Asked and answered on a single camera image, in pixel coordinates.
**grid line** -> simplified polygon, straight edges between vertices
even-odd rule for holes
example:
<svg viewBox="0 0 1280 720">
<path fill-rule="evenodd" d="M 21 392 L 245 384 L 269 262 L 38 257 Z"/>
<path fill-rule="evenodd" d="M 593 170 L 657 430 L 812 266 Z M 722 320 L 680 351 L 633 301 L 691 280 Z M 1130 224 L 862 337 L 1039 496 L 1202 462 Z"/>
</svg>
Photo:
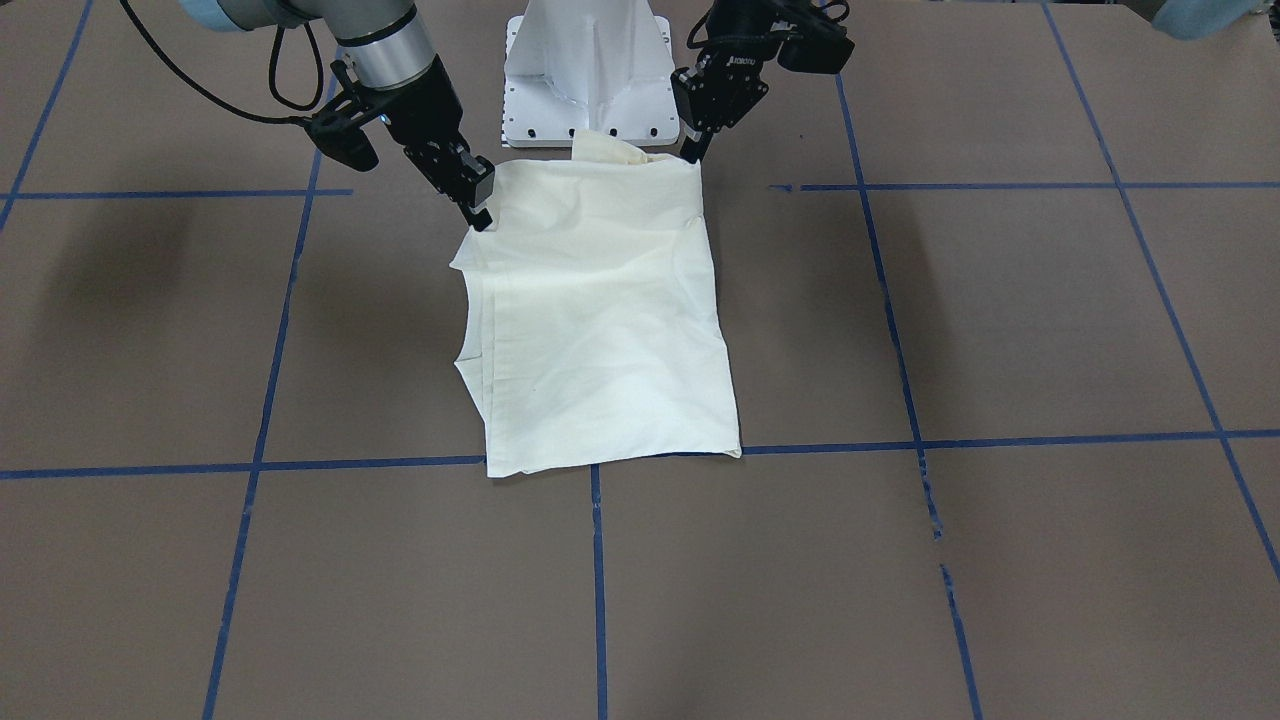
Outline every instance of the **grid line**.
<svg viewBox="0 0 1280 720">
<path fill-rule="evenodd" d="M 876 279 L 879 282 L 881 296 L 884 299 L 884 320 L 888 325 L 890 342 L 897 357 L 899 379 L 902 383 L 902 402 L 906 405 L 906 419 L 911 427 L 911 442 L 915 448 L 915 461 L 920 469 L 920 484 L 924 488 L 924 502 L 933 523 L 933 539 L 942 538 L 942 519 L 933 501 L 933 486 L 929 483 L 929 465 L 924 455 L 924 438 L 920 434 L 920 420 L 915 414 L 915 400 L 911 396 L 911 378 L 906 372 L 906 355 L 902 352 L 902 338 L 897 332 L 897 319 L 893 315 L 893 299 L 888 288 L 888 275 L 884 273 L 884 259 L 881 255 L 879 236 L 876 232 L 876 218 L 872 215 L 872 200 L 867 192 L 867 178 L 863 174 L 863 160 L 858 152 L 858 136 L 854 133 L 854 117 L 845 97 L 845 79 L 836 73 L 836 95 L 840 96 L 840 110 L 845 118 L 845 135 L 849 138 L 849 155 L 854 163 L 854 177 L 858 181 L 858 195 L 863 205 L 863 219 L 867 223 L 867 238 L 870 242 L 872 260 L 876 263 Z"/>
<path fill-rule="evenodd" d="M 1174 309 L 1174 301 L 1165 287 L 1164 278 L 1161 278 L 1160 268 L 1156 265 L 1156 258 L 1151 251 L 1151 246 L 1147 243 L 1147 236 L 1142 229 L 1142 223 L 1138 220 L 1138 213 L 1134 210 L 1133 202 L 1129 199 L 1129 191 L 1120 179 L 1120 170 L 1116 168 L 1115 158 L 1111 155 L 1111 149 L 1107 146 L 1106 137 L 1102 135 L 1102 127 L 1098 124 L 1098 118 L 1094 115 L 1093 106 L 1089 104 L 1089 97 L 1085 95 L 1084 86 L 1080 83 L 1080 76 L 1075 70 L 1075 63 L 1071 61 L 1071 54 L 1066 49 L 1062 33 L 1059 32 L 1057 22 L 1053 20 L 1053 13 L 1050 10 L 1050 6 L 1047 4 L 1041 5 L 1041 10 L 1044 13 L 1044 19 L 1048 22 L 1050 31 L 1053 35 L 1053 41 L 1057 44 L 1057 49 L 1062 55 L 1062 61 L 1066 64 L 1066 72 L 1071 77 L 1071 83 L 1075 86 L 1075 92 L 1080 99 L 1080 105 L 1084 108 L 1084 114 L 1089 120 L 1089 127 L 1093 129 L 1093 135 L 1098 141 L 1098 149 L 1102 151 L 1102 158 L 1106 160 L 1107 168 L 1111 170 L 1111 178 L 1115 181 L 1115 188 L 1120 193 L 1120 200 L 1124 202 L 1125 213 L 1129 215 L 1129 224 L 1133 228 L 1134 237 L 1138 240 L 1138 246 L 1142 249 L 1143 259 L 1147 261 L 1147 269 L 1151 272 L 1151 279 L 1156 286 L 1156 291 L 1160 293 L 1160 301 L 1164 304 L 1165 313 L 1169 315 L 1169 323 L 1174 329 L 1174 334 L 1178 336 L 1178 343 L 1183 348 L 1183 356 L 1187 359 L 1187 365 L 1192 372 L 1192 378 L 1194 378 L 1201 400 L 1204 402 L 1204 410 L 1208 413 L 1210 421 L 1213 424 L 1213 432 L 1219 443 L 1222 446 L 1226 462 L 1231 468 L 1231 474 L 1234 475 L 1235 484 L 1240 491 L 1240 497 L 1244 501 L 1245 509 L 1249 511 L 1249 518 L 1253 521 L 1254 530 L 1257 530 L 1258 541 L 1262 543 L 1262 550 L 1266 552 L 1267 560 L 1271 562 L 1271 571 L 1276 577 L 1276 580 L 1280 580 L 1280 557 L 1276 556 L 1276 548 L 1271 542 L 1270 534 L 1267 533 L 1266 523 L 1263 523 L 1262 514 L 1258 511 L 1258 506 L 1253 501 L 1253 493 L 1249 491 L 1249 484 L 1244 479 L 1244 473 L 1240 471 L 1240 465 L 1235 459 L 1235 451 L 1231 450 L 1230 438 L 1222 428 L 1222 420 L 1217 414 L 1217 407 L 1213 406 L 1213 398 L 1208 392 L 1208 384 L 1204 382 L 1199 364 L 1196 363 L 1196 355 L 1192 352 L 1192 346 L 1187 338 L 1187 333 L 1183 332 L 1183 324 L 1178 319 L 1178 311 Z"/>
<path fill-rule="evenodd" d="M 337 88 L 337 78 L 329 81 L 328 96 Z M 275 406 L 275 389 L 280 378 L 280 365 L 284 361 L 284 343 L 289 333 L 289 311 L 293 306 L 293 288 L 298 282 L 298 266 L 306 247 L 307 229 L 311 225 L 311 209 L 315 206 L 316 184 L 320 181 L 320 160 L 317 149 L 311 156 L 311 174 L 307 179 L 306 199 L 302 202 L 302 218 L 298 222 L 298 236 L 293 245 L 293 260 L 289 264 L 289 279 L 284 286 L 284 306 L 280 309 L 280 324 L 275 334 L 275 350 L 271 355 L 271 370 L 266 379 L 262 398 L 262 419 L 259 424 L 257 439 L 253 445 L 253 465 L 248 483 L 244 487 L 244 505 L 241 511 L 239 530 L 236 536 L 236 551 L 232 555 L 230 575 L 227 580 L 227 597 L 223 601 L 223 618 L 218 629 L 218 642 L 214 646 L 214 660 L 209 671 L 209 689 L 205 693 L 202 720 L 212 720 L 218 705 L 218 689 L 221 683 L 223 662 L 227 659 L 227 644 L 230 639 L 232 619 L 236 612 L 236 594 L 239 589 L 241 570 L 244 566 L 244 551 L 248 544 L 250 524 L 253 519 L 253 501 L 257 497 L 257 483 L 262 474 L 262 459 L 266 455 L 266 438 L 271 428 L 271 410 Z"/>
<path fill-rule="evenodd" d="M 1280 438 L 1280 428 L 1261 428 L 1244 430 L 1225 430 L 1233 439 Z M 1216 441 L 1215 430 L 1188 430 L 1174 433 L 1117 433 L 1097 436 L 1029 436 L 995 438 L 956 438 L 925 439 L 925 450 L 977 450 L 987 447 L 1046 447 L 1064 445 L 1128 445 L 1152 442 L 1196 442 Z M 915 450 L 913 441 L 895 442 L 850 442 L 815 445 L 748 445 L 742 446 L 744 456 L 756 455 L 856 455 L 861 452 L 902 452 Z M 703 456 L 718 454 L 675 452 L 667 456 Z M 207 462 L 188 465 L 115 465 L 100 468 L 37 468 L 0 470 L 0 482 L 77 479 L 77 478 L 119 478 L 137 475 L 204 475 L 228 473 L 296 473 L 306 470 L 367 470 L 379 468 L 433 468 L 480 465 L 484 455 L 435 455 L 416 457 L 352 457 L 330 460 L 264 460 L 261 462 Z"/>
<path fill-rule="evenodd" d="M 348 196 L 356 191 L 348 187 L 284 190 L 118 190 L 84 192 L 15 192 L 13 200 L 169 200 L 187 197 L 316 197 Z"/>
<path fill-rule="evenodd" d="M 1128 190 L 1280 190 L 1272 181 L 1121 182 Z M 869 182 L 869 183 L 773 183 L 782 192 L 925 192 L 940 190 L 1115 190 L 1115 182 Z"/>
<path fill-rule="evenodd" d="M 609 666 L 604 614 L 604 523 L 600 510 L 600 464 L 591 465 L 591 557 L 595 579 L 595 714 L 609 717 Z"/>
<path fill-rule="evenodd" d="M 5 223 L 9 222 L 9 213 L 13 211 L 13 204 L 17 200 L 18 191 L 22 190 L 22 181 L 27 178 L 27 170 L 31 168 L 31 159 L 36 156 L 36 147 L 40 145 L 40 138 L 45 133 L 45 126 L 49 123 L 49 115 L 52 114 L 54 105 L 58 104 L 58 96 L 63 92 L 63 83 L 67 82 L 67 74 L 72 70 L 72 61 L 76 60 L 76 51 L 79 50 L 79 41 L 81 37 L 84 36 L 84 27 L 88 24 L 88 14 L 92 9 L 93 0 L 84 0 L 84 9 L 81 10 L 79 22 L 76 24 L 76 32 L 72 35 L 72 42 L 67 47 L 67 56 L 63 59 L 63 67 L 58 70 L 58 79 L 54 81 L 54 87 L 49 91 L 49 100 L 45 101 L 45 108 L 40 113 L 40 119 L 36 122 L 36 129 L 31 133 L 31 141 L 27 143 L 27 151 L 22 156 L 22 164 L 18 167 L 18 174 L 13 178 L 13 186 L 9 188 L 9 196 L 5 197 L 4 208 L 0 209 L 0 231 L 3 231 Z"/>
</svg>

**folded shirt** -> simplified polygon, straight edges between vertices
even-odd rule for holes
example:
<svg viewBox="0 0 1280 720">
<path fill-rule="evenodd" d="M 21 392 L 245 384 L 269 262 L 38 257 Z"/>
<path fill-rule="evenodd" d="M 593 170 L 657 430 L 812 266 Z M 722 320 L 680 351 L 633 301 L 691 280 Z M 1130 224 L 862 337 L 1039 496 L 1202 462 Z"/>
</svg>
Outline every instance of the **folded shirt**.
<svg viewBox="0 0 1280 720">
<path fill-rule="evenodd" d="M 498 165 L 488 206 L 451 266 L 489 477 L 741 456 L 698 165 L 579 131 L 571 160 Z"/>
</svg>

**blue tape line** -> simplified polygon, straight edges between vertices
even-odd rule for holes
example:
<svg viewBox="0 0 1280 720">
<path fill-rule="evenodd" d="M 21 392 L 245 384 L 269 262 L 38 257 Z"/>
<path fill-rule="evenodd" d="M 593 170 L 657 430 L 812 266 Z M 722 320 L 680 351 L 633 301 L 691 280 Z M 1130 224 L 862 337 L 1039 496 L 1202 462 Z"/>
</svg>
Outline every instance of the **blue tape line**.
<svg viewBox="0 0 1280 720">
<path fill-rule="evenodd" d="M 223 462 L 209 465 L 137 465 L 116 468 L 51 468 L 38 470 L 0 470 L 0 480 L 122 478 L 138 475 L 205 475 L 216 473 L 250 473 L 252 470 L 252 462 Z"/>
<path fill-rule="evenodd" d="M 888 290 L 888 277 L 884 274 L 884 259 L 881 255 L 879 236 L 876 233 L 876 219 L 872 215 L 872 200 L 867 192 L 867 178 L 863 174 L 861 155 L 858 152 L 854 117 L 849 110 L 849 100 L 845 99 L 845 79 L 838 73 L 836 74 L 836 94 L 840 96 L 840 109 L 845 114 L 845 135 L 849 136 L 849 155 L 854 161 L 858 195 L 863 204 L 863 218 L 867 220 L 867 237 L 870 241 L 872 258 L 876 261 L 876 279 L 879 282 L 881 293 L 884 297 L 884 319 L 888 323 L 888 337 L 893 343 L 893 352 L 897 355 L 897 373 L 902 380 L 902 401 L 906 404 L 906 419 L 911 424 L 911 442 L 915 448 L 915 460 L 920 466 L 920 484 L 924 487 L 924 502 L 929 507 L 929 520 L 933 523 L 933 538 L 941 539 L 942 518 L 938 516 L 938 506 L 933 501 L 933 486 L 929 482 L 929 466 L 924 457 L 920 420 L 915 414 L 915 400 L 911 396 L 911 378 L 906 372 L 906 355 L 902 352 L 902 338 L 897 332 L 897 319 L 893 315 L 893 300 Z"/>
<path fill-rule="evenodd" d="M 604 623 L 604 529 L 600 519 L 600 466 L 591 465 L 591 548 L 595 560 L 595 708 L 599 720 L 609 716 L 609 670 Z"/>
<path fill-rule="evenodd" d="M 232 573 L 227 580 L 227 597 L 223 600 L 223 619 L 218 625 L 218 644 L 214 647 L 214 664 L 209 671 L 209 689 L 205 691 L 205 710 L 202 720 L 212 720 L 214 706 L 218 702 L 218 688 L 223 679 L 223 661 L 227 657 L 227 642 L 232 634 L 232 615 L 236 612 L 236 593 L 239 592 L 241 569 L 244 566 L 244 547 L 248 544 L 248 525 L 253 518 L 253 500 L 257 497 L 259 471 L 248 475 L 244 488 L 244 507 L 241 510 L 241 524 L 236 532 L 236 552 L 232 556 Z"/>
<path fill-rule="evenodd" d="M 338 87 L 337 78 L 330 78 L 328 97 L 333 97 Z M 298 265 L 302 250 L 307 242 L 307 229 L 311 225 L 311 208 L 315 205 L 316 184 L 320 181 L 319 150 L 311 156 L 311 174 L 307 179 L 306 200 L 302 202 L 302 219 L 298 222 L 298 237 L 293 243 L 293 261 L 289 264 L 289 279 L 284 286 L 284 306 L 280 309 L 280 324 L 275 333 L 275 351 L 271 354 L 271 372 L 268 374 L 266 393 L 262 398 L 262 420 L 253 443 L 253 464 L 261 465 L 266 454 L 266 436 L 271 427 L 271 410 L 275 406 L 275 388 L 280 378 L 280 365 L 284 360 L 284 342 L 289 333 L 289 310 L 293 306 L 293 287 L 298 282 Z M 257 482 L 261 470 L 250 473 L 244 488 L 244 507 L 241 512 L 239 532 L 236 536 L 236 552 L 232 556 L 232 571 L 227 580 L 227 598 L 223 601 L 223 621 L 218 629 L 218 644 L 214 647 L 214 662 L 209 671 L 209 689 L 205 692 L 205 708 L 201 720 L 212 720 L 218 705 L 218 688 L 223 678 L 223 662 L 227 660 L 227 642 L 230 638 L 232 618 L 236 614 L 236 593 L 239 589 L 241 570 L 244 566 L 244 548 L 248 544 L 250 523 L 253 519 L 253 501 L 257 497 Z"/>
<path fill-rule="evenodd" d="M 859 187 L 856 184 L 801 184 L 800 192 L 850 192 Z"/>
<path fill-rule="evenodd" d="M 1229 438 L 1268 438 L 1280 437 L 1280 429 L 1266 429 L 1266 430 L 1226 430 L 1226 437 Z"/>
<path fill-rule="evenodd" d="M 969 656 L 969 639 L 964 633 L 964 620 L 960 618 L 960 606 L 956 603 L 955 582 L 946 565 L 942 569 L 942 584 L 947 589 L 947 606 L 951 609 L 951 626 L 956 632 L 956 646 L 960 648 L 960 665 L 964 667 L 964 682 L 969 688 L 969 707 L 973 710 L 973 720 L 982 720 L 982 700 L 978 697 L 978 683 L 973 678 L 973 659 Z"/>
<path fill-rule="evenodd" d="M 1229 438 L 1280 438 L 1280 428 L 1251 430 L 1226 430 Z M 1042 436 L 1042 437 L 1004 437 L 1004 438 L 965 438 L 965 439 L 927 439 L 925 450 L 964 450 L 982 447 L 1039 447 L 1053 445 L 1112 445 L 1140 442 L 1188 442 L 1219 439 L 1212 430 L 1188 430 L 1176 433 L 1119 433 L 1098 436 Z M 742 448 L 742 455 L 820 455 L 856 452 L 900 452 L 914 450 L 911 441 L 899 442 L 852 442 L 815 445 L 755 445 Z M 718 456 L 718 452 L 672 452 L 654 457 L 703 457 Z M 0 480 L 33 480 L 59 478 L 115 478 L 128 475 L 198 475 L 216 473 L 288 473 L 298 470 L 358 470 L 376 468 L 422 468 L 480 465 L 484 455 L 439 455 L 420 457 L 365 457 L 348 460 L 269 460 L 262 462 L 210 462 L 189 465 L 132 465 L 104 468 L 41 468 L 32 470 L 0 470 Z"/>
<path fill-rule="evenodd" d="M 31 168 L 31 159 L 36 156 L 36 146 L 40 145 L 40 137 L 45 133 L 49 115 L 52 114 L 54 104 L 58 102 L 58 95 L 61 94 L 63 83 L 67 81 L 67 73 L 72 69 L 72 60 L 76 59 L 76 51 L 79 50 L 79 41 L 84 36 L 84 26 L 88 24 L 88 13 L 92 8 L 93 0 L 84 0 L 84 9 L 81 10 L 79 22 L 76 24 L 76 33 L 72 35 L 72 44 L 67 47 L 67 56 L 63 59 L 61 69 L 58 70 L 58 79 L 54 82 L 54 88 L 49 92 L 49 100 L 45 101 L 45 109 L 40 113 L 40 120 L 36 122 L 36 131 L 31 133 L 27 152 L 22 156 L 22 165 L 18 167 L 18 174 L 13 178 L 9 197 L 4 201 L 4 208 L 0 209 L 0 231 L 9 222 L 9 213 L 13 211 L 13 202 L 17 199 L 18 190 L 22 188 L 22 181 L 27 177 L 27 170 Z"/>
<path fill-rule="evenodd" d="M 975 447 L 1041 447 L 1047 445 L 1112 445 L 1130 442 L 1185 442 L 1197 439 L 1217 439 L 1216 432 L 1183 433 L 1120 433 L 1108 436 L 1046 436 L 1046 437 L 1007 437 L 973 439 L 928 439 L 928 450 L 975 448 Z"/>
<path fill-rule="evenodd" d="M 742 455 L 819 455 L 823 452 L 883 452 L 915 450 L 915 443 L 902 442 L 851 442 L 820 445 L 753 445 L 742 448 Z"/>
<path fill-rule="evenodd" d="M 480 465 L 484 455 L 443 455 L 436 457 L 374 457 L 367 460 L 275 460 L 264 461 L 264 473 L 296 470 L 362 470 L 372 468 L 434 468 Z"/>
<path fill-rule="evenodd" d="M 771 184 L 774 190 L 792 191 L 791 184 Z M 932 190 L 1114 190 L 1114 182 L 872 182 L 858 184 L 801 184 L 800 192 L 855 192 L 865 187 L 872 192 L 909 192 Z M 1137 190 L 1219 190 L 1280 188 L 1280 182 L 1126 182 Z"/>
<path fill-rule="evenodd" d="M 1108 182 L 882 182 L 867 186 L 870 191 L 919 191 L 919 190 L 1111 190 Z"/>
<path fill-rule="evenodd" d="M 1248 190 L 1280 188 L 1280 182 L 1126 182 L 1124 186 L 1134 190 Z"/>
<path fill-rule="evenodd" d="M 18 200 L 169 200 L 186 197 L 306 197 L 307 190 L 134 190 L 109 192 L 19 192 Z M 351 188 L 316 190 L 315 196 L 353 195 Z"/>
<path fill-rule="evenodd" d="M 1134 211 L 1133 202 L 1129 200 L 1129 192 L 1125 188 L 1125 184 L 1120 181 L 1120 172 L 1116 169 L 1115 159 L 1111 156 L 1111 149 L 1107 146 L 1107 141 L 1102 136 L 1102 127 L 1098 126 L 1098 118 L 1093 114 L 1093 106 L 1089 105 L 1089 99 L 1084 94 L 1084 86 L 1080 83 L 1080 76 L 1075 72 L 1075 64 L 1071 61 L 1071 55 L 1066 50 L 1066 42 L 1062 41 L 1062 33 L 1059 32 L 1057 23 L 1053 20 L 1053 13 L 1050 12 L 1050 6 L 1047 4 L 1041 5 L 1041 10 L 1043 10 L 1044 19 L 1048 22 L 1050 31 L 1053 33 L 1053 41 L 1057 42 L 1057 49 L 1062 54 L 1062 61 L 1066 64 L 1068 74 L 1071 76 L 1071 83 L 1075 85 L 1075 94 L 1080 99 L 1080 105 L 1084 106 L 1084 114 L 1089 119 L 1089 127 L 1093 128 L 1093 135 L 1098 140 L 1098 147 L 1102 150 L 1102 158 L 1106 160 L 1107 168 L 1111 170 L 1111 178 L 1115 181 L 1115 188 L 1120 192 L 1120 200 L 1124 202 L 1125 213 L 1129 215 L 1129 224 L 1133 227 L 1134 236 L 1138 238 L 1138 246 L 1142 249 L 1142 256 L 1147 261 L 1147 269 L 1151 272 L 1151 279 L 1155 282 L 1156 290 L 1160 293 L 1160 301 L 1165 305 L 1165 313 L 1169 314 L 1169 322 L 1174 328 L 1174 334 L 1178 336 L 1178 343 L 1183 348 L 1183 356 L 1187 359 L 1187 365 L 1192 370 L 1192 378 L 1194 378 L 1201 400 L 1204 402 L 1204 409 L 1208 411 L 1210 421 L 1212 421 L 1213 430 L 1217 433 L 1217 438 L 1222 446 L 1222 452 L 1226 455 L 1226 461 L 1231 466 L 1231 474 L 1235 477 L 1235 484 L 1240 491 L 1240 497 L 1244 500 L 1244 505 L 1253 520 L 1253 528 L 1258 533 L 1258 541 L 1262 542 L 1262 548 L 1266 551 L 1267 560 L 1271 562 L 1271 571 L 1275 574 L 1276 580 L 1280 580 L 1280 556 L 1276 555 L 1275 544 L 1271 542 L 1271 536 L 1267 533 L 1266 524 L 1262 521 L 1262 515 L 1258 512 L 1257 503 L 1253 501 L 1253 493 L 1249 492 L 1249 484 L 1245 482 L 1244 474 L 1240 471 L 1240 466 L 1235 460 L 1235 452 L 1231 450 L 1231 443 L 1222 428 L 1222 421 L 1219 418 L 1217 409 L 1213 406 L 1213 398 L 1210 396 L 1208 386 L 1204 383 L 1204 377 L 1201 374 L 1199 365 L 1196 363 L 1196 355 L 1192 352 L 1190 342 L 1188 342 L 1187 333 L 1183 332 L 1183 324 L 1179 322 L 1178 313 L 1174 310 L 1174 301 L 1170 299 L 1169 291 L 1165 288 L 1165 281 L 1161 278 L 1160 269 L 1156 266 L 1156 259 L 1151 252 L 1151 246 L 1147 243 L 1147 236 L 1142 231 L 1142 224 L 1138 222 L 1138 214 Z"/>
</svg>

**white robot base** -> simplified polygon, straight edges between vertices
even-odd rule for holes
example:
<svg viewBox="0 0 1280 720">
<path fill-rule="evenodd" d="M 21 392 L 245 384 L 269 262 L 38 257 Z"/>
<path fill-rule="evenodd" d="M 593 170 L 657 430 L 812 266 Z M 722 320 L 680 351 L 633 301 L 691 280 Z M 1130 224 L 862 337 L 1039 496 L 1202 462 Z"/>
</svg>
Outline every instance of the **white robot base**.
<svg viewBox="0 0 1280 720">
<path fill-rule="evenodd" d="M 566 147 L 579 128 L 671 145 L 671 23 L 648 0 L 530 0 L 507 23 L 502 143 Z"/>
</svg>

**metal cylinder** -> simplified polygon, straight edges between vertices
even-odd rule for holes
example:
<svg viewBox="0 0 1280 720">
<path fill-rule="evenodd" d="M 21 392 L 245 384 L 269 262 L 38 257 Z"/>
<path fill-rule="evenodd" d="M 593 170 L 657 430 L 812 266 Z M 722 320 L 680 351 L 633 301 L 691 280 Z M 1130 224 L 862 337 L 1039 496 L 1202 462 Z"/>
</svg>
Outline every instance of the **metal cylinder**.
<svg viewBox="0 0 1280 720">
<path fill-rule="evenodd" d="M 426 72 L 435 60 L 426 23 L 412 8 L 408 15 L 383 32 L 356 40 L 339 37 L 338 45 L 343 47 L 361 85 L 375 90 L 402 86 Z"/>
</svg>

